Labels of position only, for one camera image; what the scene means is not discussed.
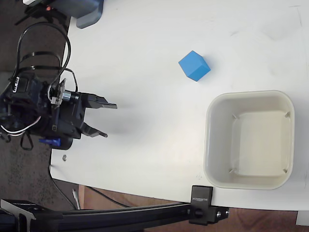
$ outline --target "white tabletop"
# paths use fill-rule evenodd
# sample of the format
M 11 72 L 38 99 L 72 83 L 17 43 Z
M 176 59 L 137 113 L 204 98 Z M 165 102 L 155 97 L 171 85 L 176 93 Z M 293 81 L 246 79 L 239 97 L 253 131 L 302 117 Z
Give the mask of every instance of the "white tabletop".
M 119 109 L 87 109 L 85 122 L 109 137 L 82 136 L 68 151 L 53 150 L 53 178 L 190 202 L 192 185 L 211 186 L 203 171 L 210 102 L 276 89 L 295 105 L 290 179 L 277 190 L 216 188 L 212 204 L 309 210 L 309 1 L 105 0 L 98 23 L 70 24 L 68 67 L 79 90 Z M 198 82 L 178 64 L 191 50 L 211 68 Z

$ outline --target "blue cube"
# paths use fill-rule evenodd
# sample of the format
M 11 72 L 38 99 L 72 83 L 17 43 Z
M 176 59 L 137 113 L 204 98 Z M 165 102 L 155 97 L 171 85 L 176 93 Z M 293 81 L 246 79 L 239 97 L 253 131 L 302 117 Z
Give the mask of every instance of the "blue cube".
M 204 58 L 195 51 L 191 51 L 178 63 L 183 69 L 185 75 L 195 81 L 201 79 L 211 70 Z

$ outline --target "blue component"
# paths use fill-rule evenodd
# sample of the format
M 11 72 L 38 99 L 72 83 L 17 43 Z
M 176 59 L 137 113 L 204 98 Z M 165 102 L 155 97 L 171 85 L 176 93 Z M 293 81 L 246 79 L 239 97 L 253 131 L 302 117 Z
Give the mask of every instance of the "blue component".
M 61 146 L 61 139 L 39 139 L 39 142 L 53 146 Z
M 195 81 L 201 79 L 211 70 L 204 58 L 195 51 L 191 51 L 178 63 L 183 69 L 185 75 Z

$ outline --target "square bowl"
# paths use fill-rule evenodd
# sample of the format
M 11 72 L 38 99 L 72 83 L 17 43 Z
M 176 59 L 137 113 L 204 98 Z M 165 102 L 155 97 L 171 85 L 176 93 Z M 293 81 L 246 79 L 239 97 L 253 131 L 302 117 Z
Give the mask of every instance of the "square bowl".
M 218 96 L 207 110 L 207 179 L 219 188 L 279 188 L 292 173 L 294 128 L 294 106 L 283 92 Z

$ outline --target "wooden floor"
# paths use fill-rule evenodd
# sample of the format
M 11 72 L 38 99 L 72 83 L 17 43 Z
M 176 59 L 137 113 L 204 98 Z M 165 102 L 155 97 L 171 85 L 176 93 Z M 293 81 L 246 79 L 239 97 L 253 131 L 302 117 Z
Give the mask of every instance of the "wooden floor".
M 148 206 L 170 201 L 134 196 L 98 189 L 112 199 L 130 206 Z M 87 187 L 80 186 L 80 204 L 83 209 L 116 209 L 120 206 L 108 201 Z M 209 226 L 191 225 L 187 221 L 146 229 L 149 232 L 309 232 L 309 227 L 296 226 L 295 211 L 230 209 L 228 219 Z

